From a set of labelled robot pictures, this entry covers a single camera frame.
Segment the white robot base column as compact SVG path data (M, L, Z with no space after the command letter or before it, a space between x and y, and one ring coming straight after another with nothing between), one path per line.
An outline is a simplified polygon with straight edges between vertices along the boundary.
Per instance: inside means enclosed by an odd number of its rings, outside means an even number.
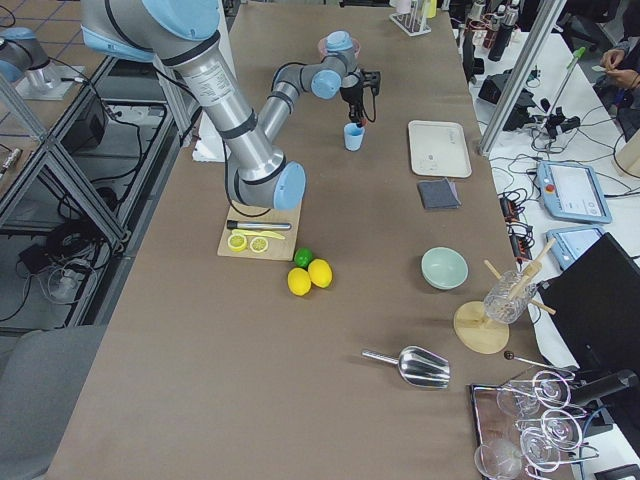
M223 163L227 154L222 137L205 110L199 120L192 158L200 163Z

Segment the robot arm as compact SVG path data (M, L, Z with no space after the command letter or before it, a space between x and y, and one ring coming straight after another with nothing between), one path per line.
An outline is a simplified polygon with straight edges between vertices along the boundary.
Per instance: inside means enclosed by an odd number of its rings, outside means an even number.
M232 200L276 210L302 201L306 174L273 143L304 92L331 99L361 76L351 35L338 30L327 54L311 65L286 66L260 112L244 97L219 46L222 18L216 1L84 1L85 44L105 55L178 72L231 151L226 188Z
M1 32L1 75L27 100L59 101L71 88L63 68L49 58L35 33L26 27Z

